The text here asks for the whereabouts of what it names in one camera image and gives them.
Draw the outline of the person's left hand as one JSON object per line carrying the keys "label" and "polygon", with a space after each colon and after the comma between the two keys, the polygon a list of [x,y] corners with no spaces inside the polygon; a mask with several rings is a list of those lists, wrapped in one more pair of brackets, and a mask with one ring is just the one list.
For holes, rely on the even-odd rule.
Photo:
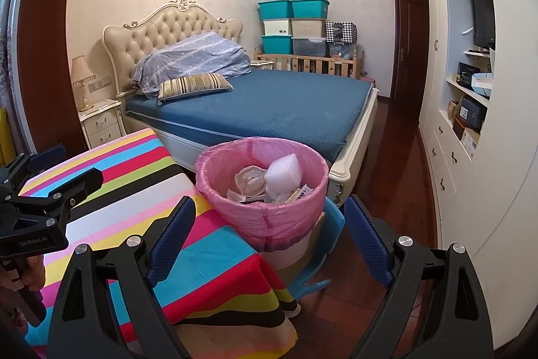
{"label": "person's left hand", "polygon": [[29,326],[39,326],[46,316],[41,294],[46,282],[44,256],[19,259],[16,265],[15,271],[1,265],[1,311],[26,336]]}

